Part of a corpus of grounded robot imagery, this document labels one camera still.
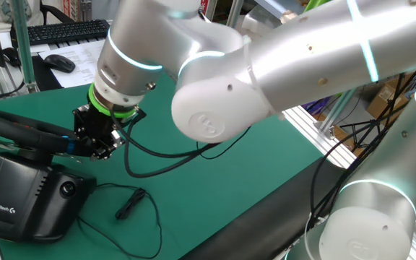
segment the steering wheel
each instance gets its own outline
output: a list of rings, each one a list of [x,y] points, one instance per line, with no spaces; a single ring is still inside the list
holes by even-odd
[[[51,154],[86,157],[93,154],[92,147],[79,141],[71,130],[3,111],[0,111],[0,137]]]

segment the green ring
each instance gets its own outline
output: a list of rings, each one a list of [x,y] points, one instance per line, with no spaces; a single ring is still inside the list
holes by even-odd
[[[91,104],[95,108],[97,108],[97,110],[99,112],[101,112],[102,114],[104,114],[106,116],[110,116],[110,111],[107,108],[104,108],[104,106],[101,105],[101,104],[99,104],[99,102],[95,99],[95,96],[94,96],[94,83],[91,84],[91,87],[90,87],[90,89],[89,89],[89,91],[88,91],[87,94],[88,94],[88,96],[90,98]],[[134,115],[135,113],[136,113],[136,111],[134,109],[131,110],[131,111],[129,111],[129,112],[123,112],[123,113],[115,112],[115,117],[116,118],[128,118],[128,117]]]

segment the black cable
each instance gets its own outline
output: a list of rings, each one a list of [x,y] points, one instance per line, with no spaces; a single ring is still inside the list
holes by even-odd
[[[250,130],[251,126],[248,127],[241,136],[239,136],[231,145],[229,145],[228,148],[226,148],[224,151],[222,151],[220,154],[214,156],[214,157],[206,157],[203,154],[200,154],[200,156],[206,160],[213,160],[216,159],[218,157],[220,157],[221,155],[225,154],[230,148],[232,148],[234,146],[234,144],[236,144],[238,141],[240,141],[245,135],[246,133],[248,133],[248,130]],[[199,150],[199,143],[196,143],[196,149]]]
[[[404,86],[402,87],[402,89],[399,91],[399,94],[404,92],[404,90],[407,88],[407,86],[410,85],[410,82],[412,82],[412,80],[415,78],[416,76],[416,70],[415,72],[412,74],[412,76],[407,80],[407,82],[405,82]],[[386,112],[388,112],[389,106],[387,105],[384,109],[383,112],[381,112],[381,114],[378,116],[377,120],[380,119],[381,117],[384,116],[384,114],[386,114]]]
[[[97,185],[96,188],[100,188],[100,187],[103,187],[103,186],[115,186],[115,187],[119,187],[119,188],[135,189],[136,191],[139,190],[139,188],[137,188],[135,186],[120,185],[120,184],[114,184],[114,183],[104,183],[104,184],[100,184],[100,185]],[[156,215],[156,219],[157,219],[157,226],[158,226],[159,234],[160,234],[160,243],[159,243],[159,246],[158,246],[158,250],[157,250],[157,252],[153,256],[138,256],[138,255],[129,253],[122,246],[120,246],[120,244],[118,244],[117,242],[115,242],[114,239],[112,239],[111,237],[109,237],[104,232],[100,231],[99,229],[97,229],[96,227],[94,227],[93,225],[91,225],[90,223],[88,223],[87,221],[83,220],[80,216],[78,216],[78,218],[77,218],[78,226],[81,228],[80,223],[83,222],[88,227],[90,227],[91,229],[93,229],[95,232],[99,233],[101,236],[103,236],[108,241],[110,241],[114,246],[116,246],[118,249],[120,249],[120,251],[123,254],[125,254],[127,256],[135,257],[135,258],[138,258],[138,259],[154,259],[154,258],[156,258],[160,254],[160,252],[162,250],[162,246],[163,246],[163,229],[162,229],[162,226],[161,226],[161,223],[160,223],[160,213],[158,211],[157,203],[153,199],[152,195],[150,195],[149,193],[145,192],[144,196],[147,196],[147,198],[149,198],[150,202],[152,202],[152,205],[153,205],[153,207],[155,209],[155,215]]]
[[[365,89],[365,86],[362,87],[362,91],[361,91],[361,93],[359,95],[359,98],[357,99],[357,102],[356,102],[354,108],[351,110],[351,112],[349,114],[347,114],[347,116],[344,117],[342,120],[338,121],[338,123],[334,123],[334,125],[338,125],[339,123],[343,122],[346,118],[348,118],[348,117],[351,116],[352,112],[354,112],[354,110],[356,109],[356,107],[359,105],[360,98],[362,97],[362,94],[364,93],[364,89]]]
[[[127,135],[128,136],[131,135],[132,126],[133,126],[132,124],[129,125],[128,132],[127,132]],[[160,170],[156,170],[156,171],[153,171],[153,172],[150,172],[150,173],[134,173],[131,170],[131,168],[129,167],[129,142],[126,142],[125,143],[125,147],[124,147],[124,167],[126,169],[126,172],[131,177],[134,177],[134,178],[150,178],[150,177],[153,177],[153,176],[158,176],[158,175],[163,174],[163,173],[167,173],[170,170],[174,170],[177,167],[180,167],[182,165],[185,165],[186,163],[188,163],[188,162],[192,161],[193,159],[195,159],[197,156],[199,156],[204,151],[207,151],[208,149],[211,149],[213,147],[216,147],[217,145],[218,144],[207,144],[204,147],[202,147],[200,150],[198,150],[198,152],[196,154],[189,155],[185,159],[180,160],[179,162],[177,162],[177,163],[175,163],[173,165],[170,165],[170,166],[168,166],[166,168],[163,168],[163,169],[160,169]]]
[[[393,113],[394,106],[396,105],[396,99],[397,99],[397,97],[399,97],[401,95],[400,89],[401,89],[401,85],[402,85],[402,80],[404,79],[404,75],[405,75],[404,72],[399,74],[399,79],[397,81],[396,90],[394,91],[393,100],[389,101],[389,114]],[[391,116],[388,116],[388,118],[386,119],[386,125],[389,124],[389,119],[390,118],[391,118]]]
[[[145,113],[143,113],[142,110],[138,110],[138,119],[136,121],[134,121],[132,124],[136,124],[139,120],[143,119],[146,115]],[[150,149],[147,149],[146,147],[143,147],[141,144],[139,144],[138,142],[136,142],[134,139],[131,138],[131,136],[129,134],[126,134],[126,132],[124,131],[123,127],[121,126],[120,122],[118,122],[118,119],[116,119],[115,117],[115,113],[113,111],[113,109],[110,109],[110,117],[112,118],[113,123],[116,125],[116,128],[121,132],[121,134],[123,135],[123,137],[130,143],[132,143],[135,147],[139,148],[141,151],[146,152],[149,155],[153,155],[155,157],[161,157],[161,158],[181,158],[181,157],[187,157],[190,155],[199,155],[199,149],[194,150],[194,151],[190,151],[190,152],[182,152],[182,153],[178,153],[178,154],[163,154],[160,152],[154,152]]]
[[[309,221],[309,229],[312,228],[318,221],[319,217],[322,216],[324,210],[328,203],[330,203],[329,208],[333,209],[337,197],[338,191],[342,188],[342,185],[352,176],[356,169],[364,162],[364,160],[377,148],[381,143],[383,138],[386,136],[388,130],[391,128],[392,124],[387,126],[380,134],[363,150],[363,152],[356,158],[356,160],[349,166],[348,169],[340,176],[338,181],[335,183],[334,187],[327,193],[327,195],[316,205],[315,210],[320,210],[313,216]]]
[[[15,92],[21,90],[23,88],[23,86],[25,86],[25,82],[22,80],[22,83],[19,85],[19,87],[17,87],[15,90],[12,90],[8,93],[0,94],[0,98],[9,97],[10,95],[14,94]]]
[[[146,194],[147,192],[143,188],[138,188],[136,191],[134,191],[133,195],[131,198],[129,198],[127,203],[116,212],[115,218],[117,220],[127,219],[131,213],[131,210],[134,209],[136,205],[144,199]]]
[[[399,106],[396,110],[393,111],[393,113],[397,113],[400,110],[404,109],[407,106],[407,103],[404,105]],[[368,124],[367,126],[364,126],[363,128],[355,131],[354,133],[346,136],[344,139],[342,139],[341,141],[339,141],[336,145],[334,145],[321,159],[321,162],[318,164],[312,181],[311,181],[311,215],[315,216],[316,213],[316,207],[314,206],[314,194],[315,194],[315,185],[316,185],[316,180],[317,180],[317,175],[319,174],[319,171],[322,167],[322,165],[324,164],[325,159],[341,144],[343,144],[344,142],[346,142],[348,139],[352,138],[354,135],[359,134],[360,132],[373,127],[374,124],[380,124],[380,122],[384,119],[386,119],[389,115],[384,116],[383,118],[380,118],[379,120],[374,120],[372,123]]]
[[[319,118],[322,116],[322,113],[330,107],[330,105],[332,105],[333,103],[335,103],[335,101],[337,101],[341,96],[335,98],[335,100],[333,100],[330,104],[328,104],[327,106],[325,106],[325,108],[320,112],[320,114],[317,116],[317,121],[319,120]]]

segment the logitech logo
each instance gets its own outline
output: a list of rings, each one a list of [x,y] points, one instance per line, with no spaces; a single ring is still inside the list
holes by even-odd
[[[15,214],[14,208],[3,207],[0,205],[0,210],[4,210],[5,212],[9,212],[10,214]]]

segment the computer mouse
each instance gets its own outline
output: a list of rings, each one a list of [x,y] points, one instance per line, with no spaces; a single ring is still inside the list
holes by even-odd
[[[5,48],[3,51],[3,58],[11,66],[20,66],[22,63],[19,59],[19,54],[14,48]]]
[[[47,56],[44,59],[44,64],[50,69],[65,73],[70,73],[75,69],[75,63],[73,61],[57,54]]]

